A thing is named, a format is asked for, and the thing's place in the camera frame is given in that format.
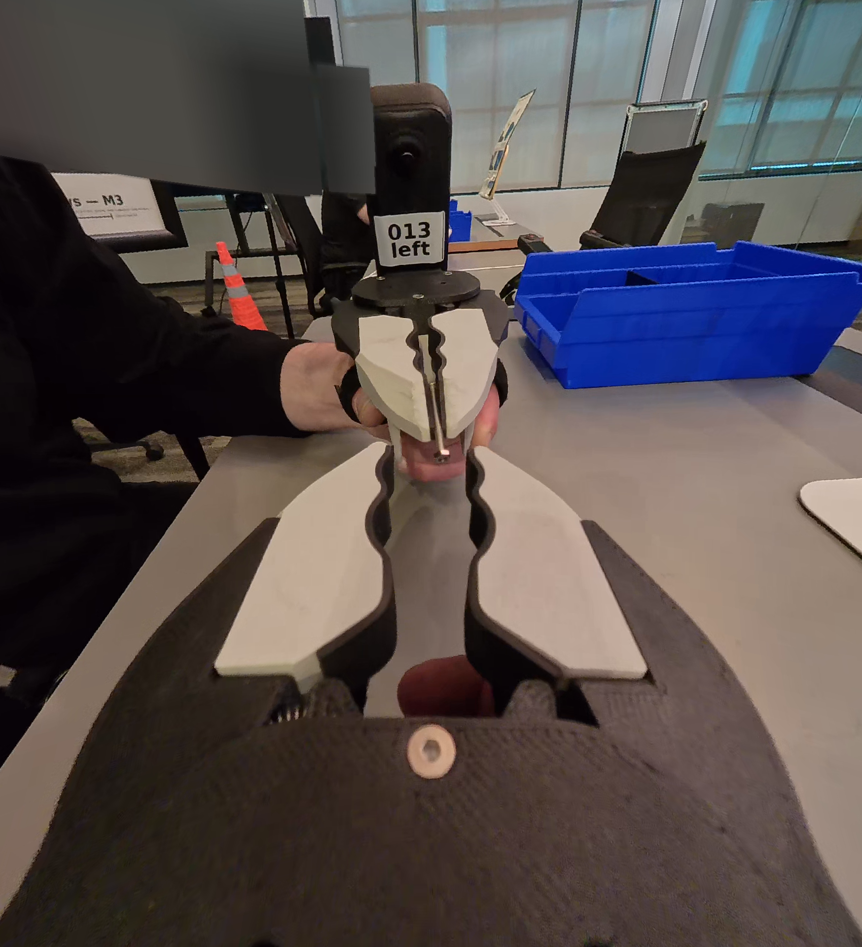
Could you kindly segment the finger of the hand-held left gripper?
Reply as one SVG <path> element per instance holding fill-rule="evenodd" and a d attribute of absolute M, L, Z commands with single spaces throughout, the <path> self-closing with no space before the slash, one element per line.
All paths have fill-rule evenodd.
<path fill-rule="evenodd" d="M 416 332 L 406 317 L 359 319 L 355 364 L 362 388 L 391 428 L 415 440 L 433 440 Z"/>
<path fill-rule="evenodd" d="M 434 314 L 437 333 L 437 396 L 444 437 L 460 437 L 472 427 L 496 375 L 497 345 L 482 310 Z"/>

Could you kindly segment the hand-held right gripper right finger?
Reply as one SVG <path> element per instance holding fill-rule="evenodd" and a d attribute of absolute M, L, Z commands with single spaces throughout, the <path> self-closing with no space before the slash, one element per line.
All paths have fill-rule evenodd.
<path fill-rule="evenodd" d="M 492 449 L 466 464 L 465 653 L 502 712 L 522 682 L 639 681 L 648 665 L 579 515 Z"/>

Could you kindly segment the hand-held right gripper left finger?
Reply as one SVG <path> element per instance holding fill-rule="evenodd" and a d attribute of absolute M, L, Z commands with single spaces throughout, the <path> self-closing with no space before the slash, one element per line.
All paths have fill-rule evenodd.
<path fill-rule="evenodd" d="M 342 681 L 364 706 L 397 645 L 386 544 L 394 456 L 377 441 L 283 510 L 214 663 L 224 678 Z"/>

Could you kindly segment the long metal bolt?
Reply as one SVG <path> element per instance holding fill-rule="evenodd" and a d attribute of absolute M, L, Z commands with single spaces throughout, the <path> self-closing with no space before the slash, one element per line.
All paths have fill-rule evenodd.
<path fill-rule="evenodd" d="M 433 356 L 430 349 L 430 339 L 428 334 L 418 336 L 418 347 L 421 356 L 422 372 L 424 374 L 425 388 L 429 402 L 430 431 L 432 433 L 435 448 L 447 447 L 446 430 L 443 423 L 443 414 L 440 407 L 440 398 L 438 392 L 437 371 L 433 363 Z"/>

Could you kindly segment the person's left forearm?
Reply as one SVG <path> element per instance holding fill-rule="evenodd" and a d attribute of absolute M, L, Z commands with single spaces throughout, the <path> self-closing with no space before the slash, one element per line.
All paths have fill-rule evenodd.
<path fill-rule="evenodd" d="M 148 296 L 90 316 L 70 341 L 70 413 L 110 438 L 305 437 L 290 420 L 283 367 L 299 347 L 266 330 L 186 313 Z"/>

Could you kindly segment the person's left hand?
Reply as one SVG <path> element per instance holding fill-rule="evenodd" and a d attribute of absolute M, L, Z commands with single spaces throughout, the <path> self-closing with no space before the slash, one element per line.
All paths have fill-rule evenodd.
<path fill-rule="evenodd" d="M 390 439 L 386 418 L 364 390 L 353 398 L 356 421 L 343 409 L 337 386 L 353 366 L 353 359 L 332 343 L 305 343 L 287 353 L 281 374 L 283 409 L 290 422 L 306 432 L 349 430 L 360 426 L 373 437 Z M 429 443 L 401 434 L 398 471 L 417 482 L 438 482 L 465 473 L 460 440 L 449 442 L 450 457 L 438 462 Z"/>

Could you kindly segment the leaflet display stand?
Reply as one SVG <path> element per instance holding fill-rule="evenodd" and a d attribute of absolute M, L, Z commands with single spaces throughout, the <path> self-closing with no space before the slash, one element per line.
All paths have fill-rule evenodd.
<path fill-rule="evenodd" d="M 532 89 L 523 94 L 514 104 L 507 122 L 504 124 L 496 145 L 492 151 L 486 177 L 477 193 L 478 197 L 489 203 L 493 212 L 478 216 L 478 220 L 491 229 L 500 229 L 514 226 L 515 222 L 509 218 L 507 212 L 499 204 L 496 194 L 502 172 L 507 163 L 509 142 L 521 118 L 529 107 L 536 90 Z"/>

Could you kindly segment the orange traffic cone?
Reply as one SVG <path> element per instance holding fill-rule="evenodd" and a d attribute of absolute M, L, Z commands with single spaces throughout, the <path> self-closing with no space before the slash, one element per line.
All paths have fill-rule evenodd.
<path fill-rule="evenodd" d="M 215 246 L 233 322 L 243 328 L 267 331 L 267 326 L 245 280 L 237 269 L 234 257 L 224 242 L 217 242 Z"/>

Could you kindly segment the black swivel chair base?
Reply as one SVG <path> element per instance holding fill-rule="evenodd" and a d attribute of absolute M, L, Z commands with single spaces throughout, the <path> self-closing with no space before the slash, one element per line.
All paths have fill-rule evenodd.
<path fill-rule="evenodd" d="M 199 478 L 184 455 L 177 439 L 165 432 L 158 431 L 143 437 L 163 452 L 163 456 L 150 460 L 143 446 L 130 446 L 105 450 L 95 450 L 97 444 L 105 444 L 108 438 L 95 426 L 84 419 L 72 422 L 74 429 L 86 443 L 93 456 L 93 463 L 114 472 L 127 483 L 142 482 L 187 482 L 197 483 Z"/>

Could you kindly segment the blue plastic bin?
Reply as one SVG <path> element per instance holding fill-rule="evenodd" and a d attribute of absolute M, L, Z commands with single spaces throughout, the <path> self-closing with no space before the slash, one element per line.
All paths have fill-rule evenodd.
<path fill-rule="evenodd" d="M 526 338 L 567 389 L 811 375 L 862 311 L 862 262 L 760 243 L 529 255 Z"/>

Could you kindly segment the black mesh office chair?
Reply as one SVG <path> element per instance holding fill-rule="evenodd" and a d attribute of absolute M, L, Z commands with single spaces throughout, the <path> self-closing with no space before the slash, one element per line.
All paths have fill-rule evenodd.
<path fill-rule="evenodd" d="M 707 142 L 619 157 L 581 250 L 654 246 L 663 237 L 701 162 Z"/>

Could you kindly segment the silver framed panel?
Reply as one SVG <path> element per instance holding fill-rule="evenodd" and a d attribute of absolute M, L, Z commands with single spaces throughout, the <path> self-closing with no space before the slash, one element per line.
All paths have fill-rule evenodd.
<path fill-rule="evenodd" d="M 662 101 L 630 104 L 618 147 L 646 154 L 688 148 L 698 143 L 708 100 Z"/>

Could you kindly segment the dark box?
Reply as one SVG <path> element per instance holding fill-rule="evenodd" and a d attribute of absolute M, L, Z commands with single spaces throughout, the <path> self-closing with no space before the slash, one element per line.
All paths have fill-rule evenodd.
<path fill-rule="evenodd" d="M 751 242 L 756 233 L 764 203 L 709 203 L 700 216 L 704 242 L 719 249 L 730 249 L 737 242 Z"/>

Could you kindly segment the person's black clothing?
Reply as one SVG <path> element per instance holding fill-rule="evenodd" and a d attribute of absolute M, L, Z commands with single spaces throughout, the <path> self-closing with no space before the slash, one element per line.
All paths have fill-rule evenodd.
<path fill-rule="evenodd" d="M 93 463 L 70 341 L 154 296 L 41 165 L 0 157 L 0 767 L 170 520 Z"/>

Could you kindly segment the white sign board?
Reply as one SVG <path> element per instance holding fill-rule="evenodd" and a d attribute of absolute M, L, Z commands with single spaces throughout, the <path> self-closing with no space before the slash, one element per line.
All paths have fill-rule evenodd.
<path fill-rule="evenodd" d="M 53 172 L 82 230 L 118 254 L 188 246 L 169 183 L 130 175 Z"/>

